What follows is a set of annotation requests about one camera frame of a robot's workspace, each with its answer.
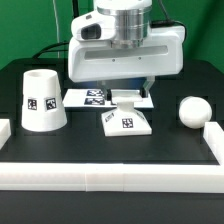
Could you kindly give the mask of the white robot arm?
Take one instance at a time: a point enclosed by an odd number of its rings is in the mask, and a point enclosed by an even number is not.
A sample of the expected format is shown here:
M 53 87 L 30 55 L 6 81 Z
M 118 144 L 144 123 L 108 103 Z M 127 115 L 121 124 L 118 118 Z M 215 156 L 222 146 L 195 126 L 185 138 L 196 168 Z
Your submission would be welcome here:
M 94 10 L 71 23 L 68 75 L 74 82 L 144 77 L 147 96 L 155 78 L 183 68 L 186 31 L 167 20 L 150 21 L 152 0 L 94 0 Z

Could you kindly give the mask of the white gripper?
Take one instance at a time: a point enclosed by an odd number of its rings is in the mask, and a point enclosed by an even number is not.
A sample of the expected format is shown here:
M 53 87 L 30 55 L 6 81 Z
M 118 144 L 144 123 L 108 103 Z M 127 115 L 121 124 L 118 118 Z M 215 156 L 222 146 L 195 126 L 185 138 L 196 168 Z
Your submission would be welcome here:
M 142 92 L 147 98 L 154 76 L 183 68 L 185 29 L 153 28 L 142 11 L 95 10 L 74 19 L 71 31 L 68 75 L 74 82 L 147 77 Z

